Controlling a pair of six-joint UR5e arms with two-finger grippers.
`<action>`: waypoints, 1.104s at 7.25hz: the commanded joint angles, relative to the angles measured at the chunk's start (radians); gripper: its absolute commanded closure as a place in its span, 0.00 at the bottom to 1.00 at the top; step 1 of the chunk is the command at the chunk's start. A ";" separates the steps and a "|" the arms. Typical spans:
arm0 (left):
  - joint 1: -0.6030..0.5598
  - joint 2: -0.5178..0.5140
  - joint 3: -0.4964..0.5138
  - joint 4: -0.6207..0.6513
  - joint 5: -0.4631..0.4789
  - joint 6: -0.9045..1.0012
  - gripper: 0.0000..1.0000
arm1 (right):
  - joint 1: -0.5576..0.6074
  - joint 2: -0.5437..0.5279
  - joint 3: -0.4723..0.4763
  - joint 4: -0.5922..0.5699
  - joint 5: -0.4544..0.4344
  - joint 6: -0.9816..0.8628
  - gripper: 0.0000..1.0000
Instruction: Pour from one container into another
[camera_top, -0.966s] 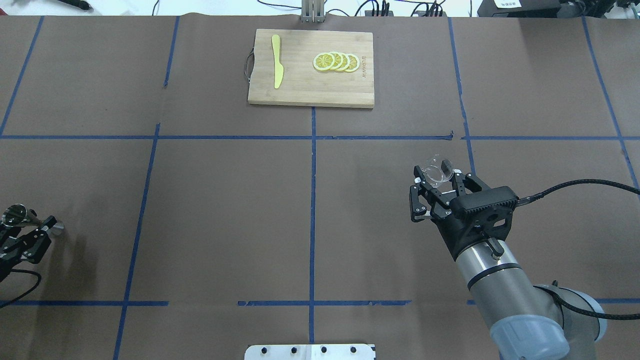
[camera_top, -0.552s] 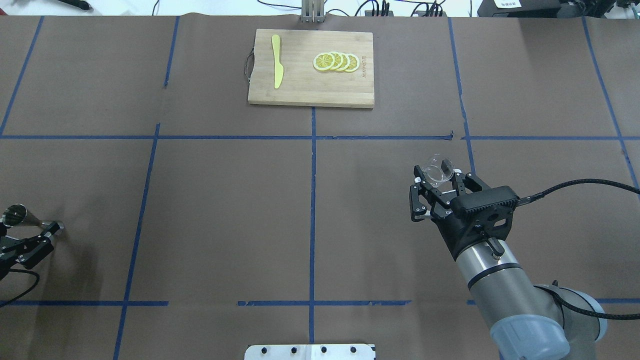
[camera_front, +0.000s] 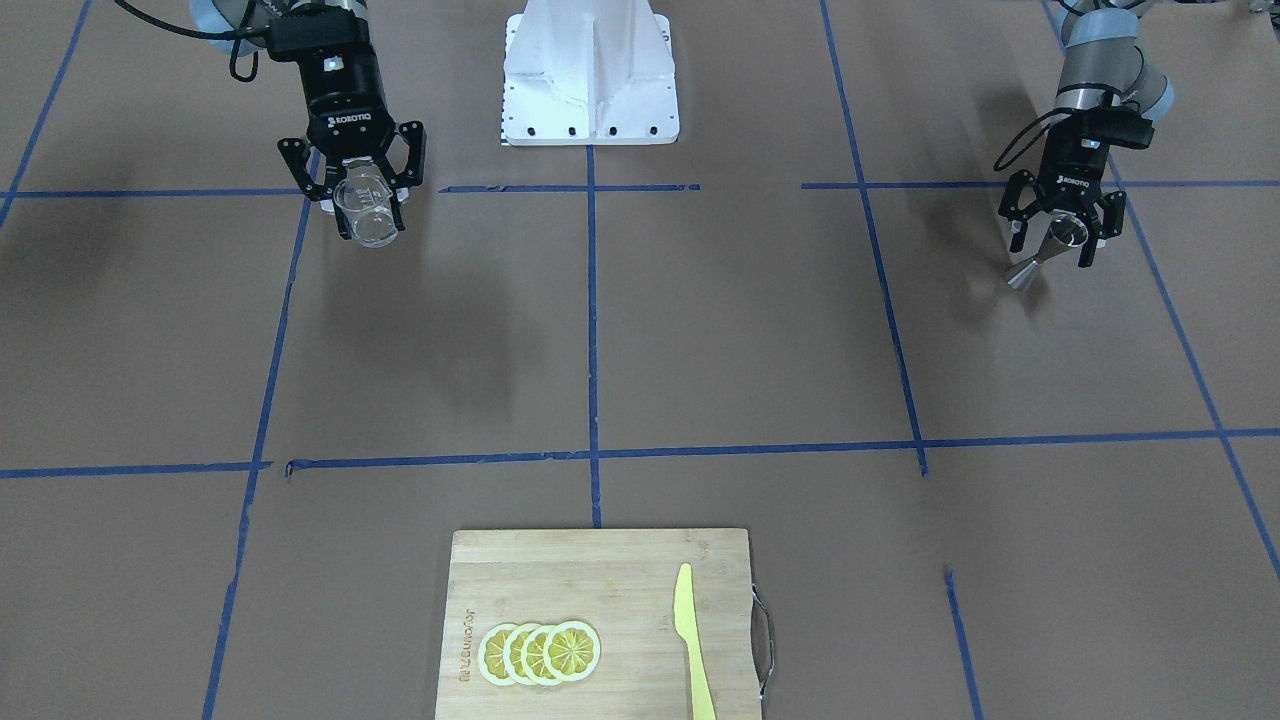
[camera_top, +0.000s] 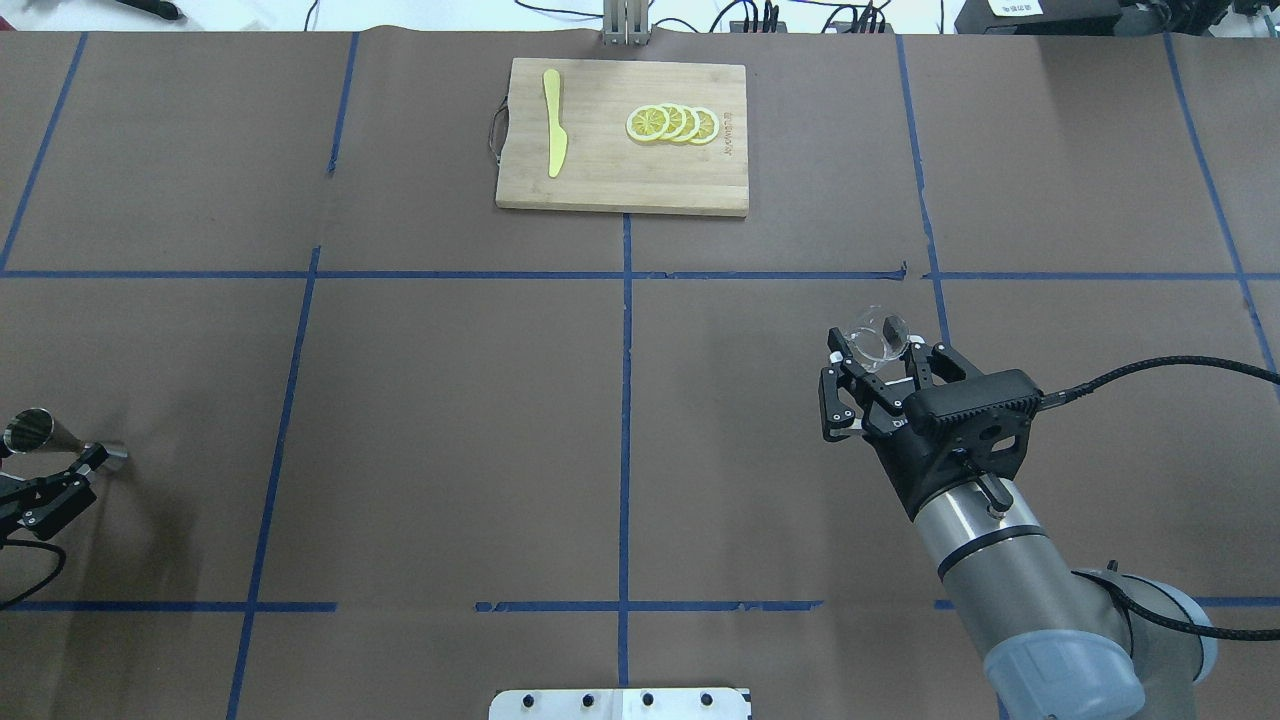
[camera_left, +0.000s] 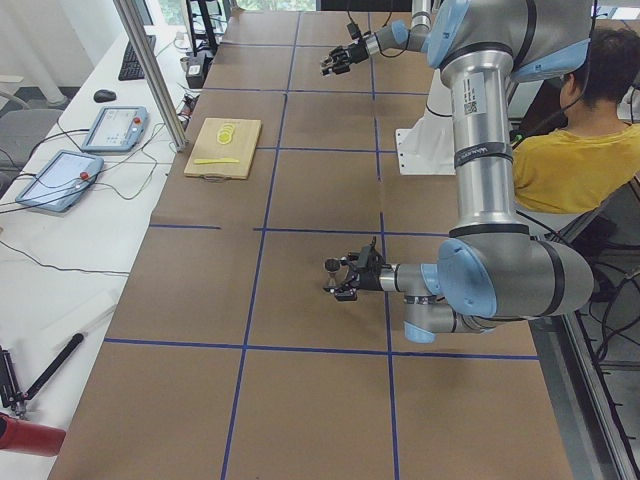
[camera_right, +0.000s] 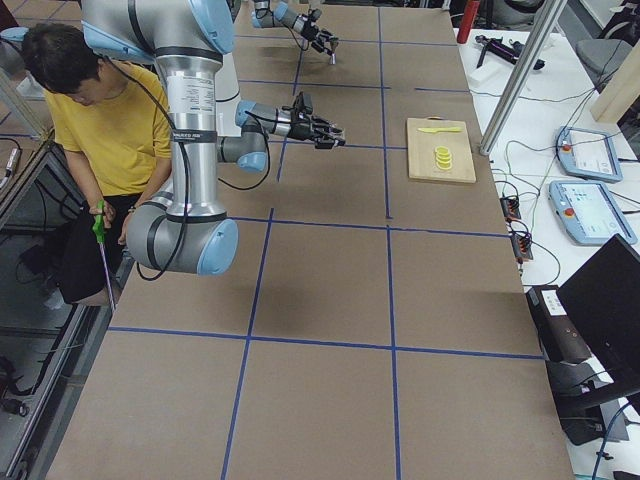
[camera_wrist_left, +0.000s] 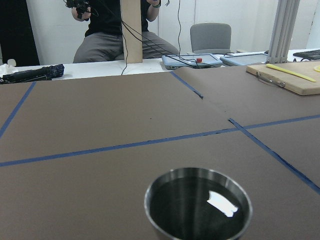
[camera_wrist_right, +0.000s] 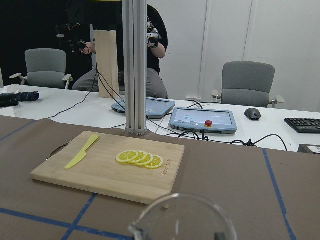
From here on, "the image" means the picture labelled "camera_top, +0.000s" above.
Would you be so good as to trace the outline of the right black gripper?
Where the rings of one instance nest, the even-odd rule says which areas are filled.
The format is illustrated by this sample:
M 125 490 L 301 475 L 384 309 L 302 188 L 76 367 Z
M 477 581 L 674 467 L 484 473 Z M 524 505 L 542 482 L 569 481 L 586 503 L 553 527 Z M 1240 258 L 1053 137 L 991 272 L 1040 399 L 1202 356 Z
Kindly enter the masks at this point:
M 867 370 L 850 340 L 828 331 L 820 370 L 820 432 L 828 443 L 870 432 L 908 518 L 934 497 L 1021 469 L 1042 393 L 1021 370 L 986 374 L 948 345 L 913 340 L 905 350 L 910 395 Z

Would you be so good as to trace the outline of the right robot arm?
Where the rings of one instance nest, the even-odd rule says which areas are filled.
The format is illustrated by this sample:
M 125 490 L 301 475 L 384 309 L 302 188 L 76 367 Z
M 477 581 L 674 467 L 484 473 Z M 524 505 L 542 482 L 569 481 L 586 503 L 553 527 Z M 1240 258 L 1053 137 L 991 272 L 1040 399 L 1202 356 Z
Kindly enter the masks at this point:
M 822 433 L 863 438 L 1011 719 L 1197 719 L 1217 660 L 1181 591 L 1068 565 L 1015 483 L 1050 401 L 1020 370 L 986 373 L 946 345 L 879 329 L 828 333 Z

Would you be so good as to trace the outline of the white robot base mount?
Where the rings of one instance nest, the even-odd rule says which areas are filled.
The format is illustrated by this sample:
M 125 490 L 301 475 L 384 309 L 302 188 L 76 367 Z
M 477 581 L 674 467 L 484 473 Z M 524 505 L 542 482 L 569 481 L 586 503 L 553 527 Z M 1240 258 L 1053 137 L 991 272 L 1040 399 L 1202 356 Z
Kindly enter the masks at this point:
M 753 719 L 750 692 L 731 687 L 511 689 L 489 719 Z

